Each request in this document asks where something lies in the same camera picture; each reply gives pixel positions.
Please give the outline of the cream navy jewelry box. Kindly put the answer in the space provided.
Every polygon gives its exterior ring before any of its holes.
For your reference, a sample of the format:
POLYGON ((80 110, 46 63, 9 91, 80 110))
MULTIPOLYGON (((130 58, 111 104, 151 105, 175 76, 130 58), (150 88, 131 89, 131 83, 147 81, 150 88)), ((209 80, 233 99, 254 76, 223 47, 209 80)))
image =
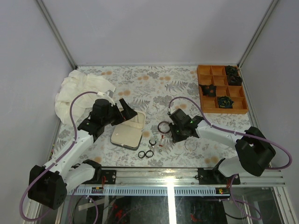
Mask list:
POLYGON ((115 126, 110 138, 113 145, 136 151, 142 139, 142 131, 145 127, 146 113, 138 111, 137 116, 115 126))

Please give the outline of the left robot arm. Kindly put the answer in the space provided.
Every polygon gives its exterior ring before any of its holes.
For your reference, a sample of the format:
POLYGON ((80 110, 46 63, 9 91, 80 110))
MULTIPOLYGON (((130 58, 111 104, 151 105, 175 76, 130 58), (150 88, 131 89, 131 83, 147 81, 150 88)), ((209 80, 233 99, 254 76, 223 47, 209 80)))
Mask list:
POLYGON ((64 202, 67 193, 83 183, 102 181, 102 167, 87 159, 73 168, 75 161, 104 132, 107 125, 118 125, 135 116, 134 111, 120 99, 122 109, 106 99, 97 99, 89 116, 75 129, 74 141, 63 148, 43 166, 35 165, 29 175, 29 189, 25 194, 42 205, 56 210, 64 202))

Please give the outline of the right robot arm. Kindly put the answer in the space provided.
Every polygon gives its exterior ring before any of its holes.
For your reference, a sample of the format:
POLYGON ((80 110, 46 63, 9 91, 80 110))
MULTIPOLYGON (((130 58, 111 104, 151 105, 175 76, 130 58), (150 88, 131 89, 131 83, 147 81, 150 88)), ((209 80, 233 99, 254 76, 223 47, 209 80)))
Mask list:
POLYGON ((216 128, 202 116, 191 118, 181 109, 169 114, 169 117, 172 120, 169 127, 174 143, 189 137, 204 138, 236 150, 236 156, 224 158, 215 166, 213 179, 218 184, 224 184, 231 176, 244 172, 261 176, 276 155, 275 149, 258 128, 250 127, 244 131, 226 126, 216 128))

